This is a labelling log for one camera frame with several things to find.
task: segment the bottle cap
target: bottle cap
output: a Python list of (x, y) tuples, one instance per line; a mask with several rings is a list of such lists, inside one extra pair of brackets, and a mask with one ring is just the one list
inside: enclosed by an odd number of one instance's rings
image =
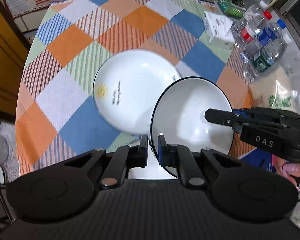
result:
[(272, 15), (269, 11), (264, 11), (263, 15), (268, 19), (270, 20), (272, 18)]
[(283, 28), (283, 29), (286, 27), (286, 25), (284, 24), (283, 20), (281, 20), (281, 19), (277, 20), (277, 24), (278, 24), (281, 28)]
[(261, 1), (259, 2), (259, 4), (261, 5), (261, 7), (262, 7), (263, 9), (267, 9), (267, 8), (268, 8), (268, 5), (267, 5), (263, 0), (261, 0)]
[(293, 38), (288, 33), (285, 33), (284, 35), (282, 35), (282, 38), (287, 44), (290, 44), (293, 42)]

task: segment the green basket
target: green basket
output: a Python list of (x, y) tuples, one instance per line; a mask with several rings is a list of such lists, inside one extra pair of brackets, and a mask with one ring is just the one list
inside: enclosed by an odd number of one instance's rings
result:
[(228, 2), (227, 0), (218, 0), (218, 5), (223, 13), (237, 18), (242, 18), (246, 11), (246, 9)]

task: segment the table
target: table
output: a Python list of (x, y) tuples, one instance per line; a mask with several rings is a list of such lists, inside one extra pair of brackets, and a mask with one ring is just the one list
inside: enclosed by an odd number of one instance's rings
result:
[[(154, 51), (180, 75), (216, 83), (232, 107), (250, 107), (238, 51), (207, 43), (198, 0), (67, 0), (48, 9), (29, 52), (18, 95), (16, 144), (20, 175), (102, 147), (138, 140), (99, 115), (92, 85), (98, 68), (127, 49)], [(237, 136), (230, 154), (253, 147)]]

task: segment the fingernail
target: fingernail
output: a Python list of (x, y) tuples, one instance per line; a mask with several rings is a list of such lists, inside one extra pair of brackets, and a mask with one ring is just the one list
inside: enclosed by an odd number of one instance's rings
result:
[(282, 169), (282, 167), (279, 168), (279, 171), (280, 171), (282, 176), (284, 176), (285, 178), (288, 177), (288, 174)]
[(283, 170), (285, 170), (286, 172), (296, 172), (298, 169), (298, 166), (294, 163), (285, 163), (282, 166)]

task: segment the green bottle label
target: green bottle label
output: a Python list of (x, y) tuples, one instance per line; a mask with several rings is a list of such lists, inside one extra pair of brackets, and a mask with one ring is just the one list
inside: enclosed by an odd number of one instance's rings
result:
[(267, 62), (267, 60), (262, 56), (261, 52), (258, 52), (252, 59), (252, 64), (256, 68), (258, 72), (263, 72), (269, 67), (271, 67), (271, 62)]

